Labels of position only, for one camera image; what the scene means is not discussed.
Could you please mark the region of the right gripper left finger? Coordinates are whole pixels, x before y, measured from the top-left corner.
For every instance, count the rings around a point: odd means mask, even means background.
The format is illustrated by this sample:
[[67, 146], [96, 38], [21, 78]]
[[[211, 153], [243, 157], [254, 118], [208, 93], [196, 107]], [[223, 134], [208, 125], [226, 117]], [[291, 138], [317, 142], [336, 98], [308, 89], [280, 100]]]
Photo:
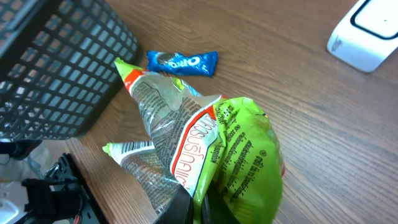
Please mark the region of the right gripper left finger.
[[176, 194], [165, 212], [163, 212], [154, 224], [192, 224], [193, 223], [193, 199], [180, 185]]

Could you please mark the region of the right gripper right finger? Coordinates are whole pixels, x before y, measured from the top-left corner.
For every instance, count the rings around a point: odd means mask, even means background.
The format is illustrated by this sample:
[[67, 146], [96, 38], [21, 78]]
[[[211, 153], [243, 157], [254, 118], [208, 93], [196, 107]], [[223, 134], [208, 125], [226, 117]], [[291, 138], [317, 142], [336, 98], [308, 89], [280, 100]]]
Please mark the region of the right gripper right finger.
[[202, 224], [240, 224], [217, 191], [214, 183], [209, 185], [201, 206]]

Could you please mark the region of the green snack bag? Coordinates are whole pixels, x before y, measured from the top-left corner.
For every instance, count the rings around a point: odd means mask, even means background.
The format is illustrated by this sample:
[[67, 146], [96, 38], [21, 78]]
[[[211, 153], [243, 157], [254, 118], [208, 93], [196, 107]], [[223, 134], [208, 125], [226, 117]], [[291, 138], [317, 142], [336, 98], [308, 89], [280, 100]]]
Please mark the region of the green snack bag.
[[103, 150], [137, 179], [157, 218], [181, 185], [193, 199], [193, 223], [201, 223], [214, 183], [240, 223], [272, 223], [285, 166], [266, 113], [250, 98], [203, 96], [177, 77], [114, 63], [150, 140]]

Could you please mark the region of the blue oreo packet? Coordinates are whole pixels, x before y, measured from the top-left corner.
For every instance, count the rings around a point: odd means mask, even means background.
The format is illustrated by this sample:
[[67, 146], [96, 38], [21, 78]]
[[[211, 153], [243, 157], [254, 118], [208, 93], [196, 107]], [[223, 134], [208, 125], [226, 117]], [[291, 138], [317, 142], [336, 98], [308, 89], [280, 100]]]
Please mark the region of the blue oreo packet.
[[148, 50], [146, 55], [148, 70], [183, 76], [212, 77], [218, 62], [218, 53], [216, 51], [187, 57], [180, 52], [171, 53]]

